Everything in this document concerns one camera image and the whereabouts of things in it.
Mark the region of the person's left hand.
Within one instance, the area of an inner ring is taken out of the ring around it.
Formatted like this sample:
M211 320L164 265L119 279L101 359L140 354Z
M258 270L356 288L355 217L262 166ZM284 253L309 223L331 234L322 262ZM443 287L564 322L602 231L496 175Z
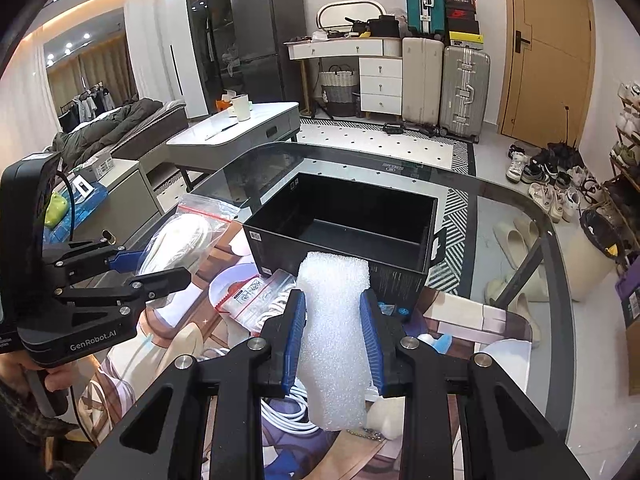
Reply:
M26 378L26 372L41 370L41 366L36 364L24 350L3 353L0 360L1 381L20 396L28 396L32 389ZM80 376L91 377L98 366L98 360L94 356L86 356L55 368L46 368L47 376L44 378L44 385L51 392L70 388L78 384Z

